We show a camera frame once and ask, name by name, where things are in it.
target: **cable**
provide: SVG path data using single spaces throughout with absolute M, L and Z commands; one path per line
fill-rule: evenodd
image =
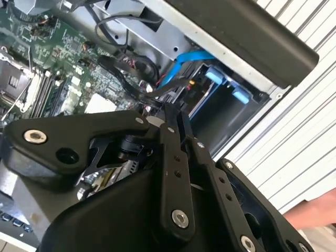
M 106 71 L 108 71 L 117 78 L 124 91 L 128 95 L 130 95 L 133 99 L 142 104 L 156 108 L 160 108 L 163 103 L 161 101 L 156 100 L 155 97 L 165 95 L 171 90 L 176 89 L 178 87 L 187 87 L 190 84 L 190 81 L 186 78 L 174 79 L 158 90 L 149 93 L 142 93 L 139 89 L 132 86 L 126 81 L 124 75 L 113 65 L 113 61 L 111 62 L 110 57 L 101 56 L 97 62 L 102 68 L 104 68 Z
M 93 18 L 94 22 L 97 24 L 100 22 L 100 18 L 98 17 L 97 13 L 95 12 L 95 10 L 92 8 L 91 5 L 86 5 L 85 9 L 89 12 L 89 14 L 91 15 L 91 17 Z M 108 44 L 114 45 L 116 47 L 120 46 L 111 36 L 111 34 L 109 33 L 109 31 L 107 30 L 107 28 L 102 25 L 100 27 L 101 32 L 104 34 L 104 36 L 106 37 L 106 39 L 109 41 Z M 103 40 L 98 34 L 97 34 L 98 38 L 102 41 L 104 41 L 106 43 L 105 40 Z
M 127 52 L 127 47 L 128 47 L 128 42 L 129 42 L 129 30 L 126 30 L 126 41 L 125 44 L 120 45 L 116 42 L 116 40 L 111 36 L 111 34 L 108 32 L 105 24 L 112 21 L 112 20 L 116 20 L 118 18 L 127 18 L 127 19 L 132 19 L 132 20 L 139 20 L 141 22 L 145 22 L 145 23 L 159 23 L 161 22 L 161 20 L 157 20 L 157 21 L 152 21 L 152 20 L 148 20 L 145 18 L 139 18 L 139 17 L 133 17 L 130 15 L 115 15 L 115 16 L 110 16 L 108 18 L 105 18 L 103 20 L 100 20 L 100 18 L 98 17 L 97 13 L 95 12 L 95 10 L 92 8 L 92 6 L 87 5 L 85 6 L 86 10 L 89 12 L 89 14 L 91 15 L 91 17 L 93 18 L 93 20 L 96 22 L 96 26 L 95 26 L 95 33 L 97 35 L 97 37 L 104 43 L 109 44 L 109 45 L 113 45 L 115 47 L 117 47 L 118 49 L 120 49 L 120 52 L 123 54 L 123 57 L 129 57 L 131 59 L 134 59 L 138 62 L 142 62 L 146 65 L 148 65 L 152 72 L 153 72 L 153 79 L 154 82 L 158 81 L 159 77 L 160 77 L 160 73 L 159 73 L 159 68 L 156 66 L 156 64 L 148 57 L 146 56 L 142 56 L 139 55 L 135 52 L 130 52 L 131 55 L 126 55 Z M 101 32 L 104 34 L 104 36 L 106 37 L 106 39 L 108 40 L 105 41 L 101 36 L 99 36 L 98 33 L 98 28 L 100 28 Z
M 13 0 L 8 1 L 7 8 L 9 10 L 9 12 L 14 16 L 14 18 L 22 24 L 34 25 L 34 24 L 40 24 L 41 23 L 40 16 L 38 16 L 38 17 L 34 16 L 34 17 L 38 18 L 38 20 L 28 21 L 28 20 L 22 19 L 20 17 L 20 15 L 16 12 L 17 9 L 15 8 L 15 4 L 14 4 Z
M 109 45 L 114 45 L 114 43 L 118 44 L 113 38 L 112 38 L 113 41 L 114 41 L 113 43 L 107 42 L 104 39 L 102 39 L 99 36 L 98 28 L 100 28 L 100 30 L 102 31 L 102 29 L 105 29 L 105 27 L 103 25 L 105 25 L 106 23 L 108 23 L 110 21 L 114 21 L 116 19 L 119 19 L 119 18 L 126 18 L 126 19 L 130 19 L 130 20 L 138 20 L 140 22 L 149 23 L 149 24 L 157 24 L 157 23 L 161 22 L 161 20 L 149 20 L 149 19 L 141 18 L 141 17 L 133 17 L 133 16 L 130 16 L 130 15 L 114 15 L 114 16 L 110 16 L 110 17 L 104 18 L 104 19 L 100 20 L 99 22 L 97 22 L 97 24 L 96 24 L 96 26 L 94 28 L 95 29 L 94 32 L 96 33 L 96 35 L 98 36 L 98 38 L 101 41 L 103 41 L 104 43 L 109 44 Z
M 110 62 L 110 60 L 107 57 L 100 57 L 97 61 L 97 63 L 104 68 L 106 71 L 108 71 L 110 74 L 116 77 L 118 82 L 121 84 L 121 87 L 124 89 L 124 91 L 131 96 L 134 100 L 145 104 L 150 105 L 152 107 L 160 108 L 162 106 L 162 102 L 153 99 L 151 97 L 148 97 L 146 94 L 143 94 L 140 92 L 137 88 L 129 84 L 124 75 L 119 71 L 115 66 L 113 66 Z

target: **metal arm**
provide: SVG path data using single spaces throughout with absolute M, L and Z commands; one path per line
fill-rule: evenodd
M 187 115 L 165 104 L 163 118 L 119 111 L 6 127 L 2 162 L 18 174 L 13 199 L 40 252 L 313 251 L 231 161 L 212 161 Z M 127 160 L 136 173 L 78 202 L 83 173 Z

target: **white corrugated wall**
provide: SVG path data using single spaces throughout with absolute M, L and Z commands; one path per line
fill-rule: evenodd
M 336 0 L 258 0 L 320 55 L 227 156 L 283 213 L 336 187 Z

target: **bolt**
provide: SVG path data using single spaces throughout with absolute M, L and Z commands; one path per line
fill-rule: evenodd
M 225 166 L 228 167 L 229 169 L 233 169 L 233 165 L 229 162 L 225 162 Z
M 143 120 L 142 120 L 141 118 L 137 117 L 135 120 L 136 120 L 138 123 L 143 124 Z
M 172 212 L 172 220 L 180 228 L 187 228 L 189 225 L 188 216 L 178 209 Z
M 254 246 L 253 242 L 248 238 L 247 236 L 243 235 L 240 238 L 240 241 L 242 242 L 241 244 L 243 247 L 246 249 L 247 252 L 255 252 L 256 247 Z
M 307 249 L 307 247 L 304 244 L 299 243 L 299 245 L 300 245 L 300 248 L 302 249 L 303 252 L 309 252 L 309 250 Z
M 42 144 L 47 141 L 47 135 L 39 130 L 27 130 L 23 137 L 27 142 L 34 144 Z
M 198 142 L 197 145 L 198 145 L 200 148 L 202 148 L 202 149 L 205 148 L 204 144 L 202 144 L 201 142 Z

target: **black cover panel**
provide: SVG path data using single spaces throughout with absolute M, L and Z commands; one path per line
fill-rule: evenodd
M 319 56 L 252 0 L 166 0 L 275 85 L 297 86 Z

